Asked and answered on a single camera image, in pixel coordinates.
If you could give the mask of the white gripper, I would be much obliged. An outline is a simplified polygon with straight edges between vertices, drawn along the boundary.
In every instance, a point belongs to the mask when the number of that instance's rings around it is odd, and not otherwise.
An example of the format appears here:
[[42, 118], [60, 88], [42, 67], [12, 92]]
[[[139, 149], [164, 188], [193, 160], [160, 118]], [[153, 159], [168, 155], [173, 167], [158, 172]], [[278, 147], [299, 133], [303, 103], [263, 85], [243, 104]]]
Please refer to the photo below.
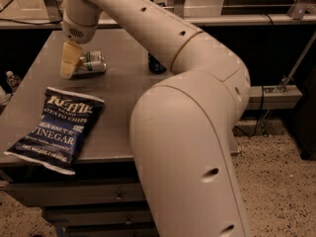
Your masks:
[[99, 15], [89, 13], [63, 15], [62, 30], [70, 39], [63, 44], [60, 75], [64, 79], [70, 79], [75, 68], [83, 64], [80, 58], [82, 46], [92, 40], [98, 28]]

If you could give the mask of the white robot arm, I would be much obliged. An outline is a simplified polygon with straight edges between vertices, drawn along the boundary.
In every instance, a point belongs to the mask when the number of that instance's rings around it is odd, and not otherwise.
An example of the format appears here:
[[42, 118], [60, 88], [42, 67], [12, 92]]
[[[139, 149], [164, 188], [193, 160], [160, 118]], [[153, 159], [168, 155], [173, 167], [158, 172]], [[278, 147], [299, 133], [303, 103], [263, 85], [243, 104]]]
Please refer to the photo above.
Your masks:
[[130, 118], [130, 145], [160, 237], [252, 237], [232, 160], [250, 97], [244, 62], [149, 0], [66, 0], [63, 30], [90, 41], [106, 12], [171, 73]]

